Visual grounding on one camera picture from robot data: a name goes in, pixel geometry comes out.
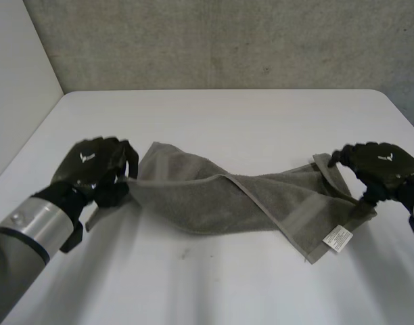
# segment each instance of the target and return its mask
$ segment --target table surface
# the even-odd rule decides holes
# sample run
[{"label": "table surface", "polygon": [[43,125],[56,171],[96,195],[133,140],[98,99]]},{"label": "table surface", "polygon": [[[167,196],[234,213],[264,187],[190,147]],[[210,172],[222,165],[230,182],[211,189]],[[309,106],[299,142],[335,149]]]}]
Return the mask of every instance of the table surface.
[{"label": "table surface", "polygon": [[[48,184],[74,142],[98,135],[127,138],[140,156],[170,143],[246,175],[346,143],[414,156],[414,128],[372,90],[75,92],[0,176],[0,220]],[[341,171],[358,198],[363,185]],[[395,202],[377,211],[340,254],[310,265],[279,231],[198,237],[125,206],[58,253],[4,324],[414,324],[408,214]]]}]

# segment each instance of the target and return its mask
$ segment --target robotic hand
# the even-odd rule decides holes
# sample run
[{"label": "robotic hand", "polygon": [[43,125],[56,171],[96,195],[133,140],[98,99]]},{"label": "robotic hand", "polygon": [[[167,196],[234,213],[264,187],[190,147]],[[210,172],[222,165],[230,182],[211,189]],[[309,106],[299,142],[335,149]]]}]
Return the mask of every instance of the robotic hand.
[{"label": "robotic hand", "polygon": [[410,226],[414,232],[414,158],[393,144],[346,145],[335,151],[329,162],[332,167],[341,163],[354,171],[367,190],[361,200],[373,207],[379,201],[401,202],[411,217]]},{"label": "robotic hand", "polygon": [[71,251],[83,237],[79,216],[95,201],[113,207],[129,188],[120,180],[138,174],[138,154],[111,137],[74,145],[51,185],[26,199],[0,223],[0,322],[58,250]]}]

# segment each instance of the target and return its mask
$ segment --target white care label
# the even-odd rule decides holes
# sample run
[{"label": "white care label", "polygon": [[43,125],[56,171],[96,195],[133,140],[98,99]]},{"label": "white care label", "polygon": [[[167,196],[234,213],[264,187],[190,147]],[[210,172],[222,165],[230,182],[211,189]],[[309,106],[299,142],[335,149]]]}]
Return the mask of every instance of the white care label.
[{"label": "white care label", "polygon": [[341,225],[337,225],[323,241],[339,253],[352,237],[353,234],[351,232]]}]

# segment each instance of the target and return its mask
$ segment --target black glove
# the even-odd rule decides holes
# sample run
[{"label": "black glove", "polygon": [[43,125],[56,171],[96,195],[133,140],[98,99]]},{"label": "black glove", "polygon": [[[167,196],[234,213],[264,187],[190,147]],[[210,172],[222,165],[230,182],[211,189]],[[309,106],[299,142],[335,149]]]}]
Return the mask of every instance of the black glove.
[{"label": "black glove", "polygon": [[73,146],[58,167],[48,188],[34,197],[52,202],[72,220],[74,231],[61,251],[72,250],[83,237],[83,225],[79,222],[82,209],[95,201],[99,207],[114,207],[129,192],[124,177],[138,175],[138,153],[127,140],[115,137],[98,137],[83,140]]},{"label": "black glove", "polygon": [[400,200],[400,188],[414,175],[414,158],[394,144],[346,145],[332,154],[329,167],[336,163],[350,167],[367,186],[363,200],[373,206],[378,201]]}]

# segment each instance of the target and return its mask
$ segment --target towel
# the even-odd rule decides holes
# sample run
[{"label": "towel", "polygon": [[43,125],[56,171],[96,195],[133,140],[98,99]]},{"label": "towel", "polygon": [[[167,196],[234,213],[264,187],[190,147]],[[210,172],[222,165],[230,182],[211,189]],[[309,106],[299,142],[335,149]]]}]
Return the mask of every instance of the towel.
[{"label": "towel", "polygon": [[280,230],[310,263],[337,225],[349,231],[376,215],[360,207],[330,155],[283,173],[232,175],[206,158],[154,142],[128,182],[131,196],[183,231],[221,235]]}]

